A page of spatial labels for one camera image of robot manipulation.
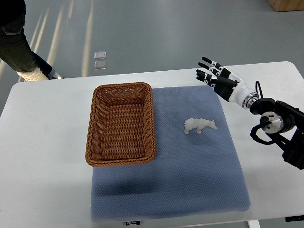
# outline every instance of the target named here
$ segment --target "robotic hand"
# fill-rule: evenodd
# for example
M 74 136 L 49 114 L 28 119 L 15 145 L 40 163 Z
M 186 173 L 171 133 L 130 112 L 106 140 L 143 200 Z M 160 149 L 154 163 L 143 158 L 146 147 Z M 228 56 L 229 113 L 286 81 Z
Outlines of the robotic hand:
M 214 92 L 226 101 L 235 102 L 248 109 L 258 99 L 257 92 L 247 88 L 245 81 L 239 75 L 206 57 L 202 60 L 212 67 L 199 63 L 199 66 L 208 70 L 208 73 L 196 70 L 196 78 L 211 86 Z
M 276 143 L 284 151 L 282 156 L 285 162 L 300 170 L 304 169 L 304 113 L 282 101 L 263 98 L 262 94 L 259 99 L 257 92 L 247 88 L 239 75 L 206 57 L 202 60 L 212 67 L 199 63 L 199 66 L 208 72 L 197 70 L 198 80 L 211 86 L 214 92 L 226 101 L 236 102 L 245 109 L 250 108 L 252 114 L 261 115 L 260 124 L 252 128 L 250 136 L 265 145 Z M 294 126 L 297 126 L 297 129 L 291 140 L 280 134 L 293 129 Z M 266 142 L 260 139 L 257 136 L 258 129 L 264 130 L 272 140 Z

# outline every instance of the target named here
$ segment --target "polar bear figurine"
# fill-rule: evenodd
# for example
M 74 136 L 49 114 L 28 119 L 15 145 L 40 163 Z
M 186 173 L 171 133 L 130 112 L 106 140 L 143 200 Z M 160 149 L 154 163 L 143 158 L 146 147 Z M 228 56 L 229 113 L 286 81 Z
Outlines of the polar bear figurine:
M 196 132 L 198 134 L 201 133 L 201 130 L 204 127 L 211 127 L 213 129 L 217 129 L 214 120 L 205 120 L 205 119 L 188 119 L 185 121 L 185 130 L 184 133 L 185 134 L 189 134 L 189 131 L 192 130 L 193 128 L 197 128 Z

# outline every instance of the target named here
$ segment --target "person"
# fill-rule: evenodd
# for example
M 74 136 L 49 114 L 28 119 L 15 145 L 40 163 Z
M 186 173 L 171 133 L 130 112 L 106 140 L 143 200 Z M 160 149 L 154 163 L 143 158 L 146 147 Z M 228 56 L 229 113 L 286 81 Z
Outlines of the person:
M 25 81 L 60 79 L 61 76 L 32 52 L 24 34 L 24 0 L 0 0 L 0 58 Z

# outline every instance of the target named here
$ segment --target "wicker basket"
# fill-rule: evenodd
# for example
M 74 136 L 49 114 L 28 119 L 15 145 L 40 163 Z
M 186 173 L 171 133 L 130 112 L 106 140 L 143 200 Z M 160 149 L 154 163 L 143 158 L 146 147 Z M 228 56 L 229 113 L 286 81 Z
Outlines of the wicker basket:
M 144 164 L 156 155 L 153 96 L 143 82 L 101 85 L 93 93 L 86 143 L 91 166 Z

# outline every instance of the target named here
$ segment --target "robot finger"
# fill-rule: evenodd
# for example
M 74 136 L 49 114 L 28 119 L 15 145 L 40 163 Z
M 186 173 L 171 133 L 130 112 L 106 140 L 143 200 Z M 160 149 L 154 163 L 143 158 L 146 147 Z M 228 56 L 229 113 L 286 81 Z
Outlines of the robot finger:
M 208 71 L 210 71 L 215 76 L 219 76 L 220 75 L 220 72 L 216 68 L 214 68 L 214 67 L 209 67 L 209 66 L 207 66 L 206 64 L 203 64 L 203 63 L 199 63 L 199 66 L 202 67 L 202 68 L 205 68 Z
M 221 64 L 219 64 L 219 63 L 217 63 L 217 62 L 214 62 L 214 61 L 212 61 L 211 59 L 208 59 L 208 58 L 206 58 L 206 57 L 202 57 L 201 59 L 202 59 L 203 61 L 205 61 L 205 62 L 211 64 L 211 65 L 212 65 L 213 67 L 215 67 L 219 72 L 221 72 L 221 71 L 223 70 L 223 68 L 224 68 Z
M 204 83 L 206 83 L 207 85 L 211 86 L 214 82 L 214 78 L 212 77 L 212 75 L 207 74 L 201 70 L 196 70 L 196 79 L 199 81 L 202 81 Z

